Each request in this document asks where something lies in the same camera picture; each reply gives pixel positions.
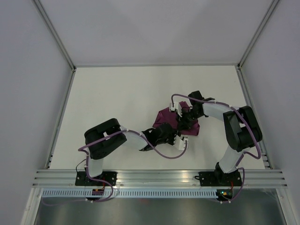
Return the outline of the purple cloth napkin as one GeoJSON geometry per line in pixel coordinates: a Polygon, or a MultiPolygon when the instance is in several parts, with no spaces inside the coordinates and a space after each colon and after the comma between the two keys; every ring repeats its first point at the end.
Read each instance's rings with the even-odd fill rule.
{"type": "MultiPolygon", "coordinates": [[[[188,106],[188,104],[185,101],[181,101],[180,102],[181,107],[190,107],[188,106]]],[[[200,103],[194,104],[192,107],[202,107],[202,105],[200,103]]],[[[162,123],[169,123],[172,128],[177,130],[177,114],[175,112],[170,112],[169,108],[165,108],[161,111],[158,112],[157,117],[155,119],[155,122],[153,124],[154,128],[157,128],[159,125],[161,125],[162,123]]],[[[179,134],[182,135],[191,135],[191,136],[198,136],[200,131],[200,125],[199,122],[197,121],[190,130],[182,130],[182,131],[178,131],[179,134]]]]}

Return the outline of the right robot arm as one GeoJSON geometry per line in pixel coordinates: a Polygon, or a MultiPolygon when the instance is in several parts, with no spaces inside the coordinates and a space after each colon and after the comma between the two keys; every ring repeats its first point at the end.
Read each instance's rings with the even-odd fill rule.
{"type": "Polygon", "coordinates": [[[238,165],[245,155],[257,160],[261,158],[258,143],[263,135],[250,106],[233,107],[211,97],[204,98],[199,91],[194,91],[187,96],[173,94],[172,107],[175,106],[174,97],[187,98],[191,103],[191,109],[181,114],[178,128],[186,129],[192,121],[203,116],[213,117],[224,123],[228,147],[214,169],[213,177],[217,184],[225,185],[239,175],[238,165]]]}

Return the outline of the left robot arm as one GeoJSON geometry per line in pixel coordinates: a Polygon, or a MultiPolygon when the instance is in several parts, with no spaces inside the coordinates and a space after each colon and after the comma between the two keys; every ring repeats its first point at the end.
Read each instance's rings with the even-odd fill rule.
{"type": "Polygon", "coordinates": [[[169,144],[179,150],[185,150],[187,141],[180,137],[168,123],[142,132],[129,130],[119,124],[116,118],[109,119],[84,133],[87,152],[86,180],[93,186],[102,181],[104,158],[120,146],[139,151],[153,150],[161,144],[169,144]]]}

